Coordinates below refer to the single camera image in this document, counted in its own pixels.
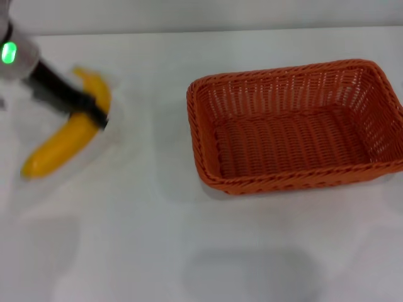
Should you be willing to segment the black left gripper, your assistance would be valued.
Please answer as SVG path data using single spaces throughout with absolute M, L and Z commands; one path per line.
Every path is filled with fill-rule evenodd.
M 25 79 L 35 98 L 65 113 L 84 112 L 100 129 L 108 124 L 108 115 L 96 104 L 96 98 L 69 84 L 45 62 L 39 61 Z

